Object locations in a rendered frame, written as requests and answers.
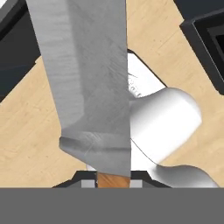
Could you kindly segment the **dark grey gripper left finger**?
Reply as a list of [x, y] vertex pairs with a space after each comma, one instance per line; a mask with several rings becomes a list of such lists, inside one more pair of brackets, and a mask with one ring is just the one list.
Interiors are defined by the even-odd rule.
[[65, 182], [55, 185], [54, 188], [96, 188], [97, 172], [96, 171], [77, 171], [73, 177]]

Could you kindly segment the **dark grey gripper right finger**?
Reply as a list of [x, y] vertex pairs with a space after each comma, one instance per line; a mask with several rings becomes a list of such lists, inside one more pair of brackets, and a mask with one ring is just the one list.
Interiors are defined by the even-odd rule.
[[130, 177], [130, 188], [169, 188], [161, 182], [158, 182], [151, 178], [147, 171], [132, 171]]

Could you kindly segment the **steel knife with wooden handle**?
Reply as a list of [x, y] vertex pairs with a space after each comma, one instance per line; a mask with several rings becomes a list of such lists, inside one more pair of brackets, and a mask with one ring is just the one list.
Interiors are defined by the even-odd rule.
[[59, 147], [130, 185], [126, 0], [26, 0], [59, 117]]

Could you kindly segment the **dark grey open drawer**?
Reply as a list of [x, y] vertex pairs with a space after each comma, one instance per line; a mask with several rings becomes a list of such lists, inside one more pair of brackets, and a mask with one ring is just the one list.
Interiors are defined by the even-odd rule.
[[224, 95], [224, 0], [173, 0], [179, 26], [209, 80]]

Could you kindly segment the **white rounded object, black panel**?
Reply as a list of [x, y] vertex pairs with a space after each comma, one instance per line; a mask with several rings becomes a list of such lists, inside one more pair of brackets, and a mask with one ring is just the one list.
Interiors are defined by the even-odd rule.
[[203, 123], [201, 108], [187, 92], [166, 86], [138, 55], [128, 51], [132, 173], [145, 173], [154, 185], [216, 188], [194, 165], [162, 165]]

